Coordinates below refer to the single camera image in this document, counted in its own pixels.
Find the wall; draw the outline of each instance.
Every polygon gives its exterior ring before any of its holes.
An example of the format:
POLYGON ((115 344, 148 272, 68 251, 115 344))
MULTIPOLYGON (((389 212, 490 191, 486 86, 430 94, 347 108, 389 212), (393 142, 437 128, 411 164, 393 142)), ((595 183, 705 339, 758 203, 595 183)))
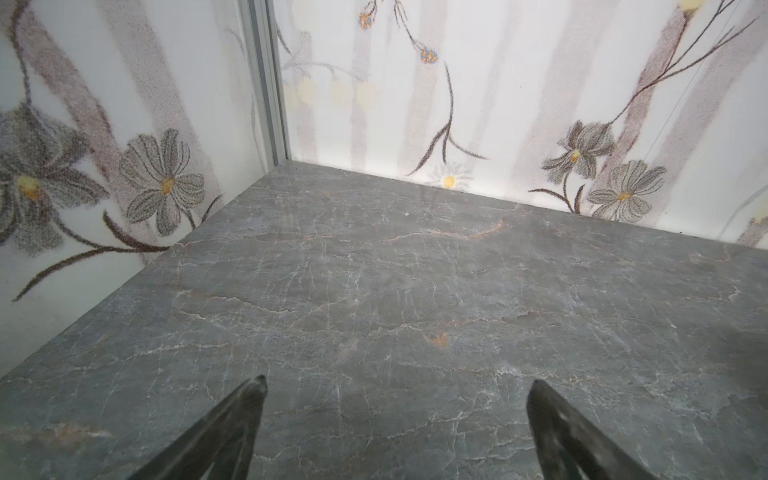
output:
POLYGON ((275 4, 296 160, 768 247, 766 0, 275 4))
POLYGON ((235 0, 4 0, 0 374, 266 173, 235 0))

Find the marble tabletop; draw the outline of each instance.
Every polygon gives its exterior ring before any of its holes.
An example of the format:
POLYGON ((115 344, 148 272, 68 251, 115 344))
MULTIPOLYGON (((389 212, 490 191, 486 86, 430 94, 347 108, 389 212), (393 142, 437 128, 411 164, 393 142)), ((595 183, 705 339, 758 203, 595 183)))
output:
POLYGON ((768 251, 286 163, 0 381, 0 477, 124 478, 259 374, 251 478, 540 478, 537 378, 768 478, 768 251))

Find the gray corner trim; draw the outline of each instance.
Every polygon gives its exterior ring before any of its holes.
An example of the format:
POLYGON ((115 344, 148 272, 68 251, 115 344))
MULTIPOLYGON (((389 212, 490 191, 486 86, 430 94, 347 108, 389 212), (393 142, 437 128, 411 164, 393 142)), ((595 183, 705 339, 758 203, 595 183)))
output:
POLYGON ((237 0, 267 154, 275 165, 290 158, 283 105, 283 81, 277 55, 272 0, 237 0))

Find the marble floor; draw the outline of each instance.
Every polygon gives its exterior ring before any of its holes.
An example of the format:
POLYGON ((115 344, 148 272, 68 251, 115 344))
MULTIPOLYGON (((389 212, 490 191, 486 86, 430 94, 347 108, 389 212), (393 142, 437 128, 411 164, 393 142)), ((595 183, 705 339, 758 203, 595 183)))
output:
POLYGON ((124 478, 259 374, 251 478, 540 478, 537 378, 768 478, 768 251, 287 163, 0 380, 0 476, 124 478))

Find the black pointed object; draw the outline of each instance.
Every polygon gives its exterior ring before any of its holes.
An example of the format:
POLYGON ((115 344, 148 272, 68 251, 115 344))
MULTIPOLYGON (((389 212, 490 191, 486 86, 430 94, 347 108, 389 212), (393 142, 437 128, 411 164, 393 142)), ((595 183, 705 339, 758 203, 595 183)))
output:
POLYGON ((528 393, 528 421, 545 480, 657 480, 544 380, 528 393))
POLYGON ((266 377, 241 383, 175 442, 127 480, 244 480, 266 398, 266 377))

